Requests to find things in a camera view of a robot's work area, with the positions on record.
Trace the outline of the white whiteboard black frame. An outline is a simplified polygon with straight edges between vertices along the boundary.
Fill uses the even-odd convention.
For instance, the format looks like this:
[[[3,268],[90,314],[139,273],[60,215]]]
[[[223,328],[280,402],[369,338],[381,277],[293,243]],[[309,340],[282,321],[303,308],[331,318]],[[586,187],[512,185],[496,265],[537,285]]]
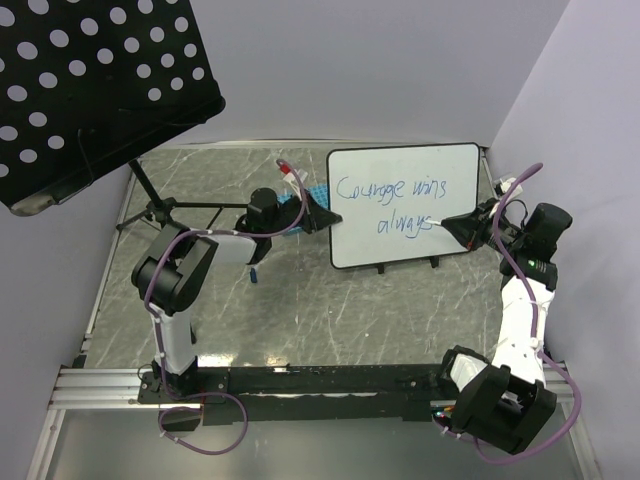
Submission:
[[[481,150],[475,143],[358,148],[326,159],[330,229],[337,269],[463,252],[440,226],[472,212],[479,198]]]

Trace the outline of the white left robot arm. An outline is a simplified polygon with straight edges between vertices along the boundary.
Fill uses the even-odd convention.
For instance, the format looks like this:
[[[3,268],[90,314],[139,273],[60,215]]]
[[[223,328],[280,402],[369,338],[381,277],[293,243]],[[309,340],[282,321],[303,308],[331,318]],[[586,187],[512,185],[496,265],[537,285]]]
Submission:
[[[270,188],[251,194],[231,230],[197,230],[168,221],[131,276],[154,325],[152,368],[162,390],[177,402],[198,391],[191,307],[212,265],[254,266],[269,253],[274,237],[297,228],[312,234],[342,221],[308,190],[280,201]]]

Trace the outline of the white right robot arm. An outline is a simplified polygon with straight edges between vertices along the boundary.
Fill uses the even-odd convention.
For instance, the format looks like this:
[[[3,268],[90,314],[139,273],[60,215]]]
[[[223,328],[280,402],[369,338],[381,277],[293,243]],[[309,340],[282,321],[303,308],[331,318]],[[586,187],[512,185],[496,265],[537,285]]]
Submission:
[[[557,396],[546,387],[543,361],[548,308],[558,270],[551,258],[572,224],[563,209],[540,203],[519,226],[499,220],[502,321],[494,356],[461,346],[448,350],[436,375],[438,390],[455,404],[435,414],[446,434],[467,434],[508,454],[523,452],[554,413]]]

